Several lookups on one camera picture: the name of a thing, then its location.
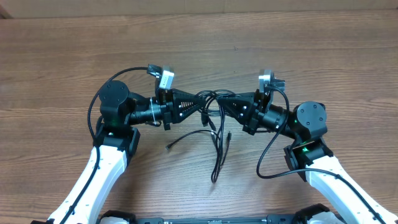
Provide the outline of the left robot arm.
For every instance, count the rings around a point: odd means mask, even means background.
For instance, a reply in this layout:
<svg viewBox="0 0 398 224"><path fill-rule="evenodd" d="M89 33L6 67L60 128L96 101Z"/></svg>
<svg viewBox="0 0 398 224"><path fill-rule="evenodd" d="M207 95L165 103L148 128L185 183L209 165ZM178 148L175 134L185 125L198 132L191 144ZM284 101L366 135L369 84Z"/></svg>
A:
<svg viewBox="0 0 398 224"><path fill-rule="evenodd" d="M99 90L100 113L90 159L76 184L47 223L96 223L113 185L137 150L138 124L180 123L204 107L205 100L177 89L162 90L159 98L145 98L113 80Z"/></svg>

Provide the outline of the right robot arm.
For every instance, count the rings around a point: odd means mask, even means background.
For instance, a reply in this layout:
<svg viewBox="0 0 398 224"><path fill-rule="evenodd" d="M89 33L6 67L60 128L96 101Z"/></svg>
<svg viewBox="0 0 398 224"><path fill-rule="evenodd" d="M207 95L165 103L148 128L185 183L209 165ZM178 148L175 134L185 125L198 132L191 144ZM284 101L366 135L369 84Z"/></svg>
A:
<svg viewBox="0 0 398 224"><path fill-rule="evenodd" d="M288 171L257 176L273 179L298 174L303 181L317 189L346 223L397 223L397 215L386 210L367 194L344 170L323 135L327 132L326 109L321 103L306 101L293 110L273 105L273 94L287 95L276 87L264 91L241 93L218 98L218 104L243 130L254 134L266 128L275 136L286 136L294 141L284 148Z"/></svg>

